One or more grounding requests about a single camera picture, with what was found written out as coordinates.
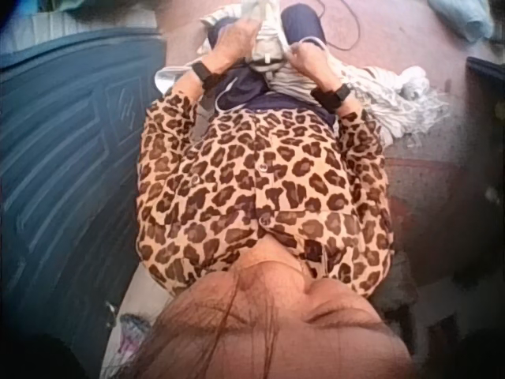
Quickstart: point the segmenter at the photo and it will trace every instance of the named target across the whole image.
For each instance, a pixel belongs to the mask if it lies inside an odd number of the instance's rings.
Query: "cable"
[[[324,4],[323,0],[317,0],[317,2],[323,7],[323,12],[321,12],[321,14],[318,16],[320,20],[323,19],[323,16],[324,14],[326,13],[326,4]],[[360,20],[359,18],[357,18],[357,15],[356,13],[353,11],[353,9],[350,7],[349,4],[347,4],[346,0],[340,0],[340,2],[347,8],[347,10],[349,10],[349,13],[351,14],[351,16],[354,18],[354,20],[356,21],[356,26],[357,26],[357,38],[356,40],[353,42],[352,45],[350,45],[350,47],[339,47],[337,45],[335,45],[334,43],[331,43],[329,41],[326,42],[326,44],[328,46],[331,46],[337,50],[340,50],[340,51],[351,51],[353,50],[356,45],[359,44],[360,42],[360,39],[361,39],[361,24],[360,24]]]

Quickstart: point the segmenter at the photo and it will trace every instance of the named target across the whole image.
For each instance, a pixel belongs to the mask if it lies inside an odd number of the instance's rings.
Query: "watch strap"
[[[342,103],[350,95],[350,88],[346,84],[335,92],[323,92],[320,88],[314,88],[310,94],[321,106],[330,113],[335,113],[342,106]]]
[[[194,73],[202,82],[202,87],[204,91],[214,88],[224,77],[224,75],[218,75],[217,73],[212,73],[204,63],[195,62],[191,65]]]

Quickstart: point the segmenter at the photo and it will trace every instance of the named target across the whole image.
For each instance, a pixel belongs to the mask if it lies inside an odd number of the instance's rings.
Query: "person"
[[[260,27],[240,19],[219,23],[204,68],[148,110],[137,249],[175,299],[118,377],[412,374],[406,346],[366,300],[393,243],[380,127],[323,50],[298,42],[325,40],[315,12],[291,6],[282,23],[287,60],[314,80],[325,107],[268,93],[261,75],[237,65]],[[232,81],[224,111],[191,144],[204,87],[220,93]]]

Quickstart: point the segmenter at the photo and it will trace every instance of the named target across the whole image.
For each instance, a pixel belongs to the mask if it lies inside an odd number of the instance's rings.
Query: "hand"
[[[310,42],[294,43],[286,52],[288,62],[325,92],[336,91],[342,86],[328,64],[326,52]]]
[[[204,64],[214,73],[222,73],[229,69],[237,60],[246,58],[253,52],[256,36],[261,28],[261,22],[240,19],[227,25],[219,33],[214,50],[208,55],[208,64]]]

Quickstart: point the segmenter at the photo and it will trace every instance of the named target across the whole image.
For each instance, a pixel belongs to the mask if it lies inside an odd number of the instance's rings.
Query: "blue plastic bag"
[[[494,30],[488,0],[428,0],[435,13],[470,42],[490,38]]]

